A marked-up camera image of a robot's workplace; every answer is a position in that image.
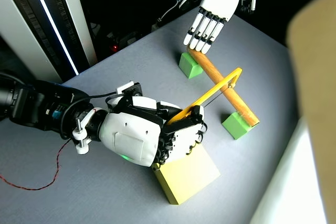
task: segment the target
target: yellow block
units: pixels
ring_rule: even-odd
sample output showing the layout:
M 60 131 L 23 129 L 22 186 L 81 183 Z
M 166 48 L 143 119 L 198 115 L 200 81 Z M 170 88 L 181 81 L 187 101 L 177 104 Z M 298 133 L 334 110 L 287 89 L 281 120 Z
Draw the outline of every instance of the yellow block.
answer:
M 156 170 L 170 204 L 179 205 L 220 176 L 219 170 L 201 144 L 190 155 Z

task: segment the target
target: green cube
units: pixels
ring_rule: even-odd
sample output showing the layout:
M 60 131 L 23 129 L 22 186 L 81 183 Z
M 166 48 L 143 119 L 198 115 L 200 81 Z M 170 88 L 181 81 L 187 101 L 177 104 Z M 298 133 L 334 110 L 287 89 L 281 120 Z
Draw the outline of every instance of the green cube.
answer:
M 243 117 L 238 113 L 232 113 L 223 123 L 224 128 L 233 136 L 235 140 L 249 132 L 253 127 L 248 125 Z
M 187 52 L 181 54 L 180 63 L 178 66 L 188 77 L 188 79 L 198 76 L 203 72 L 203 68 Z

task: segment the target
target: wooden rod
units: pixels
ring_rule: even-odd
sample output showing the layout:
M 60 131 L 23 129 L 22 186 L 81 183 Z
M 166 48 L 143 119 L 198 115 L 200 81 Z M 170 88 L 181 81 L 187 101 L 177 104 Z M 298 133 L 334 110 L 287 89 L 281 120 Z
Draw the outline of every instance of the wooden rod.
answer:
M 187 51 L 203 68 L 203 70 L 215 84 L 224 79 L 222 74 L 217 70 L 217 68 L 207 58 L 206 55 L 190 49 L 189 47 L 187 47 Z M 220 90 L 226 99 L 232 104 L 232 106 L 239 112 L 239 114 L 250 126 L 254 126 L 260 122 L 256 115 L 254 115 L 251 109 L 246 105 L 246 103 L 240 98 L 233 88 L 229 88 L 228 85 L 224 85 Z

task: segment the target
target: table surface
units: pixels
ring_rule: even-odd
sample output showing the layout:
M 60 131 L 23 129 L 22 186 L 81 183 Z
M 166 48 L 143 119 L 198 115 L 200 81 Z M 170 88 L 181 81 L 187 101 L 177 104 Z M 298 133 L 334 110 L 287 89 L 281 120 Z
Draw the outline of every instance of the table surface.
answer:
M 129 80 L 144 96 L 185 107 L 213 86 L 205 73 L 187 80 L 178 68 L 197 10 L 93 66 L 66 84 L 90 95 Z M 236 91 L 260 123 L 237 141 L 221 122 L 234 108 L 218 96 L 205 108 L 204 147 L 221 176 L 180 206 L 170 205 L 153 172 L 127 162 L 101 143 L 77 155 L 68 144 L 56 182 L 25 191 L 0 181 L 1 223 L 248 223 L 297 123 L 297 101 L 286 47 L 234 16 L 208 52 L 223 75 L 243 68 Z M 105 108 L 104 99 L 92 103 Z M 63 140 L 57 133 L 0 122 L 0 173 L 10 182 L 41 187 L 55 172 Z

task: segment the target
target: white light strip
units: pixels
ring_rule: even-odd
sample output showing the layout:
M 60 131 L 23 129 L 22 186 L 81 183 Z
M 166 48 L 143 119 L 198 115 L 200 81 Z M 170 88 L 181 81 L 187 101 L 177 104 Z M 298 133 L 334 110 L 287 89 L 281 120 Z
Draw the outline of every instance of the white light strip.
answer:
M 78 71 L 77 71 L 77 68 L 75 67 L 75 64 L 73 63 L 72 58 L 70 57 L 70 54 L 69 54 L 69 52 L 68 52 L 68 50 L 67 50 L 67 48 L 66 48 L 66 46 L 65 46 L 65 44 L 64 44 L 64 42 L 63 42 L 63 40 L 62 40 L 62 37 L 61 37 L 61 35 L 60 35 L 59 32 L 58 32 L 58 29 L 57 29 L 57 27 L 56 27 L 56 25 L 55 25 L 54 20 L 52 19 L 52 16 L 51 16 L 51 14 L 50 14 L 50 12 L 49 12 L 49 10 L 48 10 L 48 7 L 47 7 L 47 5 L 46 5 L 46 2 L 45 2 L 44 0 L 40 0 L 40 2 L 41 2 L 41 4 L 42 4 L 42 6 L 43 6 L 44 11 L 46 12 L 46 14 L 47 14 L 47 16 L 48 16 L 48 18 L 49 18 L 49 21 L 50 21 L 50 23 L 51 23 L 51 26 L 53 27 L 53 29 L 54 29 L 54 31 L 55 31 L 55 33 L 56 33 L 56 36 L 57 36 L 59 42 L 61 43 L 61 45 L 62 45 L 62 47 L 63 47 L 63 50 L 64 50 L 66 56 L 68 57 L 68 60 L 69 60 L 69 62 L 70 62 L 70 64 L 71 64 L 71 66 L 72 66 L 72 68 L 73 68 L 75 74 L 78 75 L 79 73 L 78 73 Z

